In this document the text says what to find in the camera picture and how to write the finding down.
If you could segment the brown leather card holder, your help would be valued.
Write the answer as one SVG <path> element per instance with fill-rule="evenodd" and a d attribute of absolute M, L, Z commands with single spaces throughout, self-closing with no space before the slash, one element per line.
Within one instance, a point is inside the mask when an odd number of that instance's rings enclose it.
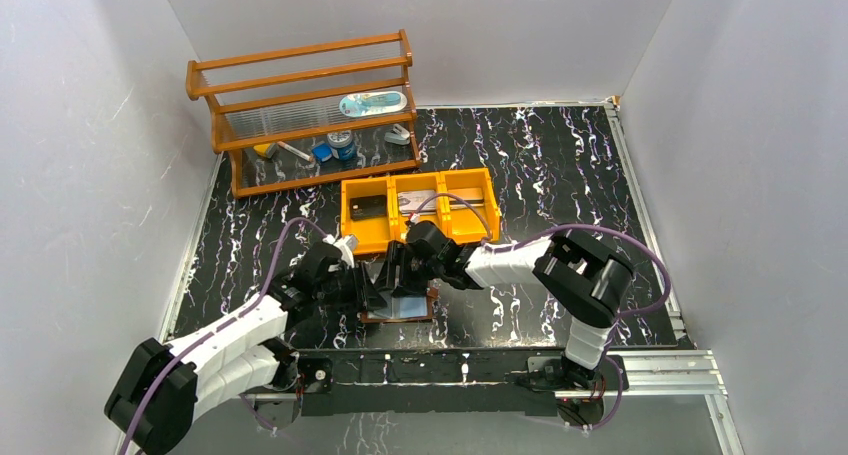
<path fill-rule="evenodd" d="M 359 313 L 359 320 L 372 323 L 423 322 L 434 318 L 438 289 L 430 285 L 425 292 L 416 295 L 393 296 L 377 293 L 370 297 Z"/>

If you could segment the light grey credit card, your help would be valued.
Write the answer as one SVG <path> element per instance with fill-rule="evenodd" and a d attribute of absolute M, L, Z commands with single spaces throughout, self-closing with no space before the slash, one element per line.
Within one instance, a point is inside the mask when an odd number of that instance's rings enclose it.
<path fill-rule="evenodd" d="M 438 199 L 432 189 L 400 191 L 397 193 L 397 207 L 403 216 L 436 214 Z"/>

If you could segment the yellow three-compartment bin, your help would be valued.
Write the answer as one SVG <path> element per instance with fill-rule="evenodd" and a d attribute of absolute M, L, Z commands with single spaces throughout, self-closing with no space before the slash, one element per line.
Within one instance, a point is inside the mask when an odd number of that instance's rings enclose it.
<path fill-rule="evenodd" d="M 432 222 L 458 243 L 500 237 L 501 211 L 486 168 L 348 179 L 341 196 L 341 234 L 358 240 L 356 255 L 404 241 L 413 221 Z"/>

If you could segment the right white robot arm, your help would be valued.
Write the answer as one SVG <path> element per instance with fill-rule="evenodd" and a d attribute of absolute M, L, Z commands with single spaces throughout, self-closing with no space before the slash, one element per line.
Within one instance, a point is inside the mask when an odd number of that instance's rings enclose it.
<path fill-rule="evenodd" d="M 539 285 L 571 316 L 563 363 L 594 371 L 634 276 L 630 262 L 582 228 L 555 228 L 513 245 L 459 243 L 434 223 L 411 226 L 393 241 L 374 283 L 381 296 L 418 296 L 430 281 L 456 290 Z"/>

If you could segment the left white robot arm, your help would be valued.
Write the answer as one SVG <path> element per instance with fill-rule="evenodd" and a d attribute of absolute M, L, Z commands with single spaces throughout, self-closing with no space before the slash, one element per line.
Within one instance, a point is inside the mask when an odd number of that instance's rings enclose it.
<path fill-rule="evenodd" d="M 276 275 L 264 295 L 181 338 L 154 338 L 132 352 L 104 414 L 145 454 L 175 448 L 209 410 L 250 389 L 292 384 L 297 373 L 282 335 L 320 305 L 354 301 L 363 285 L 355 269 L 358 241 L 347 235 L 312 245 Z"/>

